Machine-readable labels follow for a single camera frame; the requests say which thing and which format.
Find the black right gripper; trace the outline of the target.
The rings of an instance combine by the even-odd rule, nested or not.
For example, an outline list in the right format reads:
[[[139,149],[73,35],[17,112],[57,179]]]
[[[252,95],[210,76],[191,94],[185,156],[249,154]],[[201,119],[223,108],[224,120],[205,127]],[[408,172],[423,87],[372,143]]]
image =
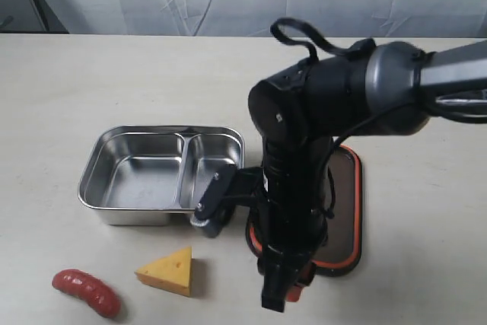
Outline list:
[[[314,233],[285,234],[275,243],[262,242],[257,266],[263,276],[261,305],[267,310],[283,312],[288,302],[297,302],[304,288],[316,274],[314,256],[327,239],[324,218]]]

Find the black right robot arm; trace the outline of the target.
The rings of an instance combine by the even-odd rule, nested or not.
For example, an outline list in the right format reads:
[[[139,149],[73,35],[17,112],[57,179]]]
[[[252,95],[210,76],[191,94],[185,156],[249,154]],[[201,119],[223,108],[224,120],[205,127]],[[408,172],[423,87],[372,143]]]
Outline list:
[[[313,278],[326,238],[326,168],[348,137],[412,135],[432,117],[482,124],[479,100],[446,96],[486,86],[486,44],[427,53],[410,43],[361,40],[323,60],[304,60],[257,83],[248,96],[263,140],[256,195],[262,306],[283,311],[289,290]]]

